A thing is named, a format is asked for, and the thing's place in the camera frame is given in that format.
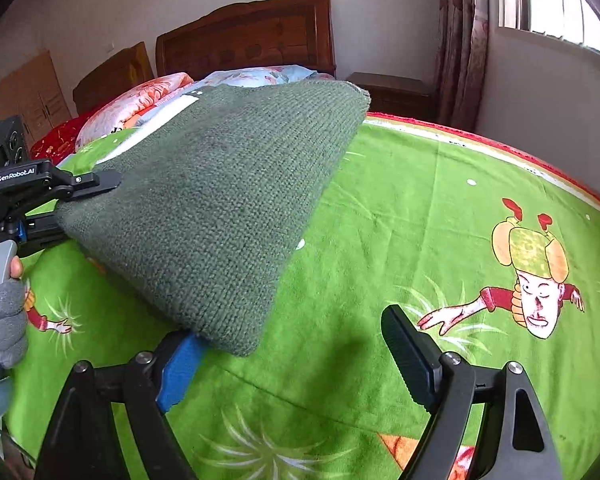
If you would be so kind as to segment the left gloved hand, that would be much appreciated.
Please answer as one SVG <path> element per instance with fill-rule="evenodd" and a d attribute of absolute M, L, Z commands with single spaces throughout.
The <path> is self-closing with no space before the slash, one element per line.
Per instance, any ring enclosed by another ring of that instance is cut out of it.
<path fill-rule="evenodd" d="M 24 310 L 23 265 L 18 257 L 9 263 L 9 279 L 0 285 L 0 369 L 11 370 L 27 352 L 27 315 Z"/>

